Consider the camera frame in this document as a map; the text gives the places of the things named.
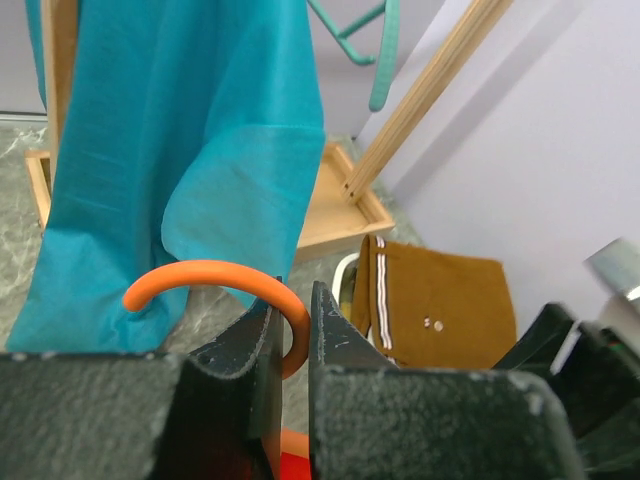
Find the orange plastic hanger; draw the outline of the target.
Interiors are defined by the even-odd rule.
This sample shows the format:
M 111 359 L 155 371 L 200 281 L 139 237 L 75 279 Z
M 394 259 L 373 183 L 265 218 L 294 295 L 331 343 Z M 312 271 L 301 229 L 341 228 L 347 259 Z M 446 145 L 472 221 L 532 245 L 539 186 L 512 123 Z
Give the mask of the orange plastic hanger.
M 256 302 L 190 353 L 160 443 L 156 479 L 280 479 L 280 456 L 309 459 L 306 435 L 282 427 L 282 382 L 305 363 L 310 315 L 280 280 L 253 268 L 191 260 L 156 268 L 125 293 L 140 311 L 167 290 L 223 286 Z

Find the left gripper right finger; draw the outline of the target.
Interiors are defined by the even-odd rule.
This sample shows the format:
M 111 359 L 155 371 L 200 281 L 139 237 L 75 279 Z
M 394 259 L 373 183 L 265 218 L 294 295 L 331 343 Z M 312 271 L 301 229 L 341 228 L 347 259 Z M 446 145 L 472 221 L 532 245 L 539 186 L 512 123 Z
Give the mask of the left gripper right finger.
M 521 371 L 402 369 L 315 282 L 309 346 L 315 479 L 581 479 L 565 410 Z

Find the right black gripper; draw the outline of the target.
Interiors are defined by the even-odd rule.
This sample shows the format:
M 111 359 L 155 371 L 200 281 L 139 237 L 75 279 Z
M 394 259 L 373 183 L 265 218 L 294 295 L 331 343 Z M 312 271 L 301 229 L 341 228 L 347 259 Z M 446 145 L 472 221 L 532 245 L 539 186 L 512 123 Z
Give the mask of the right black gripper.
M 547 303 L 495 365 L 543 378 L 562 402 L 591 479 L 639 477 L 639 356 L 611 327 Z

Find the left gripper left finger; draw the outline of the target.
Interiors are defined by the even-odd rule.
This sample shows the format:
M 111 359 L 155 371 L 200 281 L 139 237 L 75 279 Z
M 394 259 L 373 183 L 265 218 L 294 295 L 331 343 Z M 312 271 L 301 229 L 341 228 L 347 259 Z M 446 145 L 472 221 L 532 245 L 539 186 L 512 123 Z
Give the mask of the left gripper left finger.
M 275 479 L 283 315 L 257 300 L 187 353 L 6 353 L 5 479 Z

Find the orange t shirt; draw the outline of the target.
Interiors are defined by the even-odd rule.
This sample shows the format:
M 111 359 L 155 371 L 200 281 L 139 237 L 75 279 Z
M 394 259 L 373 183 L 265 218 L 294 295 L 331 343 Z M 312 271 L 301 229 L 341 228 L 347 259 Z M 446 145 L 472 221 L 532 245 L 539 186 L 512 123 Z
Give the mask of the orange t shirt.
M 310 460 L 288 452 L 280 456 L 281 480 L 311 480 Z

